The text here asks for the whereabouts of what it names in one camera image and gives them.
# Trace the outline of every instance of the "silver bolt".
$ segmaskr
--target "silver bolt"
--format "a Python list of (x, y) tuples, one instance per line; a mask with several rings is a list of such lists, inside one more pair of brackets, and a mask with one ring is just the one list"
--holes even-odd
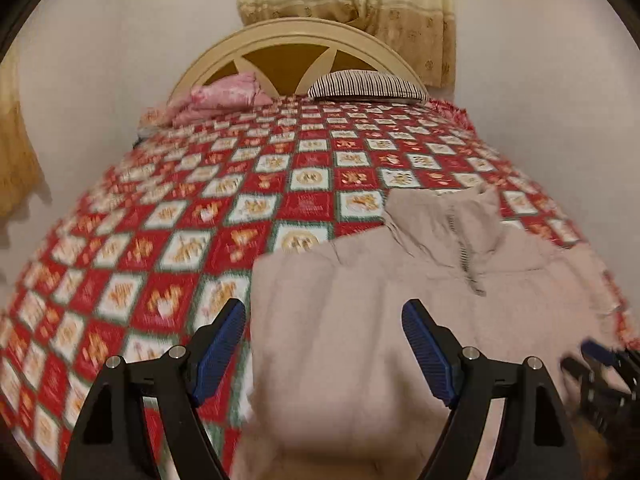
[(465, 346), (462, 349), (462, 355), (470, 361), (475, 361), (480, 357), (480, 351), (475, 346)]
[(120, 366), (121, 362), (122, 362), (122, 359), (120, 358), (119, 355), (112, 355), (107, 359), (106, 365), (107, 365), (107, 368), (114, 369)]
[(182, 345), (176, 345), (169, 348), (169, 357), (173, 359), (180, 359), (187, 353), (187, 349)]
[(534, 370), (540, 370), (540, 368), (544, 366), (542, 364), (542, 361), (537, 357), (528, 358), (527, 365), (529, 365), (529, 367), (533, 368)]

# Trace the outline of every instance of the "checkered blanket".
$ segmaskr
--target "checkered blanket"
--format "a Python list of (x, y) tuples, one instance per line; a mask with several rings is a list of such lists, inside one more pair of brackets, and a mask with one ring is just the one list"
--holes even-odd
[[(540, 186), (445, 102), (286, 98), (160, 131), (107, 170), (21, 274), (0, 330), (0, 412), (44, 478), (58, 478), (109, 355), (158, 357), (210, 323), (228, 298), (248, 306), (256, 256), (380, 225), (390, 188), (446, 193), (482, 181), (500, 189), (504, 222), (562, 246), (580, 239)], [(629, 337), (624, 308), (618, 329)], [(199, 409), (227, 470), (247, 402), (249, 339)], [(158, 411), (150, 402), (145, 411), (170, 478)]]

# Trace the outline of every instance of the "black and white striped pillow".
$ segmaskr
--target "black and white striped pillow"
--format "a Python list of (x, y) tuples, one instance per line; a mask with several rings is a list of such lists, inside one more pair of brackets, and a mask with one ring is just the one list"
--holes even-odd
[(373, 70), (340, 70), (325, 74), (311, 85), (308, 96), (313, 99), (427, 99), (425, 92), (408, 81), (393, 74)]

